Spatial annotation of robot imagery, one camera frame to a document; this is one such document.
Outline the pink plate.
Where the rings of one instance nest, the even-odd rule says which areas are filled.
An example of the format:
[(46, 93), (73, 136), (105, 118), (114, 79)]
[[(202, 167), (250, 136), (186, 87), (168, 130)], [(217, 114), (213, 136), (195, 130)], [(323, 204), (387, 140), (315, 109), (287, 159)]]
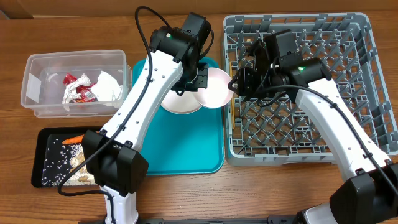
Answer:
[(192, 92), (188, 91), (179, 96), (172, 90), (166, 94), (161, 106), (174, 114), (190, 114), (202, 108)]

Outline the black plastic tray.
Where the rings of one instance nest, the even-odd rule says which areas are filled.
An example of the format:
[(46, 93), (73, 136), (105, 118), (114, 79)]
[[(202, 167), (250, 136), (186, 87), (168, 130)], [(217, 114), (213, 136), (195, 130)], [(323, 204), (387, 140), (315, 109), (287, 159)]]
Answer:
[(45, 151), (49, 146), (48, 141), (53, 138), (60, 138), (61, 141), (66, 139), (83, 135), (87, 130), (98, 131), (101, 128), (99, 126), (87, 126), (87, 127), (58, 127), (58, 128), (44, 128), (37, 136), (37, 145), (35, 150), (34, 165), (32, 169), (31, 184), (34, 187), (44, 187), (41, 184), (42, 169), (44, 164)]

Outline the teal plastic tray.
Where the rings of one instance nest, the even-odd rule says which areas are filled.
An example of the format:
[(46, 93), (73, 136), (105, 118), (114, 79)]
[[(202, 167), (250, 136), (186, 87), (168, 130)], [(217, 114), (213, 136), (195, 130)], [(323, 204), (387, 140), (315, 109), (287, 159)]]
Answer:
[(210, 174), (224, 163), (222, 109), (200, 108), (190, 114), (157, 111), (141, 154), (148, 175)]

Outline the grey dishwasher rack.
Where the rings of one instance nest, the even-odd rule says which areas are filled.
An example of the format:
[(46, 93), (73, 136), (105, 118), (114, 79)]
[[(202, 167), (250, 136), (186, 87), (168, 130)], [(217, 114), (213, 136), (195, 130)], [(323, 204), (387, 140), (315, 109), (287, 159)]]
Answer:
[[(291, 30), (304, 58), (316, 57), (330, 69), (338, 91), (368, 136), (386, 154), (397, 154), (397, 125), (386, 89), (373, 31), (367, 15), (231, 15), (223, 21), (224, 69), (233, 74), (253, 67), (247, 48), (256, 40)], [(225, 109), (226, 159), (233, 166), (278, 166), (298, 162), (333, 162), (325, 141), (307, 115), (288, 96), (264, 106), (234, 97)]]

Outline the pink bowl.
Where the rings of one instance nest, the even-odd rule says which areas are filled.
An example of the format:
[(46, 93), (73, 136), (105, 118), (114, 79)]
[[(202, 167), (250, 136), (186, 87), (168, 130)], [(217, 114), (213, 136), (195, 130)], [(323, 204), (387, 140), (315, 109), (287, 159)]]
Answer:
[(209, 68), (207, 87), (200, 88), (193, 95), (199, 104), (206, 108), (220, 108), (230, 102), (233, 97), (233, 92), (228, 88), (230, 81), (230, 75), (224, 70)]

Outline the spilled rice and nuts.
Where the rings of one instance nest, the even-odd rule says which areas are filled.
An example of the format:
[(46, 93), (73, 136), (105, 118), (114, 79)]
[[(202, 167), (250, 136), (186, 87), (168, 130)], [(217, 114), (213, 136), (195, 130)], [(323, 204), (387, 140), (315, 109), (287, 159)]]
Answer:
[[(41, 184), (44, 187), (57, 186), (66, 176), (85, 160), (81, 143), (64, 144), (60, 138), (48, 141), (42, 169)], [(65, 186), (95, 185), (93, 175), (86, 166), (65, 182)]]

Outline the wooden chopstick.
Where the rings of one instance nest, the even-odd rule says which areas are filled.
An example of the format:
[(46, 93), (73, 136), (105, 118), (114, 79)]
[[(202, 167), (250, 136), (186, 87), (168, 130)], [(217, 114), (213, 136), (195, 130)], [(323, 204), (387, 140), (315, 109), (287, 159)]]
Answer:
[[(233, 67), (232, 67), (232, 62), (229, 62), (229, 74), (231, 79), (233, 78)], [(234, 117), (234, 96), (231, 99), (231, 125), (232, 129), (235, 128), (235, 117)]]

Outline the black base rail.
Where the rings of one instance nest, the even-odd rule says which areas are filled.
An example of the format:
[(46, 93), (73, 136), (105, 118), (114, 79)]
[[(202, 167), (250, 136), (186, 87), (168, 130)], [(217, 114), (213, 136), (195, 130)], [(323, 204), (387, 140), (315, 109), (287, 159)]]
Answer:
[(164, 220), (163, 218), (138, 218), (137, 224), (293, 224), (295, 215), (271, 215), (267, 218), (227, 218), (227, 219), (188, 219)]

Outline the orange carrot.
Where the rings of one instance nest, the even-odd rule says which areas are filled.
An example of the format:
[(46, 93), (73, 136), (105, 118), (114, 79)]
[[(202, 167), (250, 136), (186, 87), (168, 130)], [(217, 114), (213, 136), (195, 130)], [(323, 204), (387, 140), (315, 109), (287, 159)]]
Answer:
[(66, 139), (62, 142), (64, 145), (72, 145), (72, 144), (81, 144), (83, 140), (83, 135), (75, 136), (69, 139)]

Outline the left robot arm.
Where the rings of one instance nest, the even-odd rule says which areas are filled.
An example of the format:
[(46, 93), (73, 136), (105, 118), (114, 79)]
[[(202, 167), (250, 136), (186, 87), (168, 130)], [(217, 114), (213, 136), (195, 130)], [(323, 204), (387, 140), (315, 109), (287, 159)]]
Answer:
[(207, 87), (208, 66), (200, 60), (213, 37), (210, 26), (162, 26), (145, 41), (142, 71), (116, 114), (99, 132), (83, 136), (84, 165), (104, 195), (104, 223), (136, 223), (135, 193), (149, 163), (140, 150), (147, 130), (168, 92), (185, 94)]

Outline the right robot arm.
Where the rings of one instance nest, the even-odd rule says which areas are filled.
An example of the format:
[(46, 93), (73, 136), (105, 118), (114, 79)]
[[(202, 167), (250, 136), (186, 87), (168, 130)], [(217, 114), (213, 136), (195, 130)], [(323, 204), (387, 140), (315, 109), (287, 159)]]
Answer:
[(257, 99), (287, 94), (338, 164), (343, 185), (328, 202), (298, 212), (292, 223), (380, 223), (397, 216), (397, 164), (366, 134), (319, 58), (277, 59), (266, 71), (244, 67), (228, 88)]

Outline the clear plastic bin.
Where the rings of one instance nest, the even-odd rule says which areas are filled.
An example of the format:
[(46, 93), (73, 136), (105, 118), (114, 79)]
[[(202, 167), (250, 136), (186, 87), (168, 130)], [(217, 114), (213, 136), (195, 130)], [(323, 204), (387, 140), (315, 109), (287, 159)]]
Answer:
[[(64, 78), (85, 74), (92, 84), (101, 72), (110, 74), (121, 87), (119, 99), (63, 104)], [(25, 66), (21, 105), (38, 118), (112, 116), (132, 87), (131, 68), (122, 50), (87, 50), (31, 55)]]

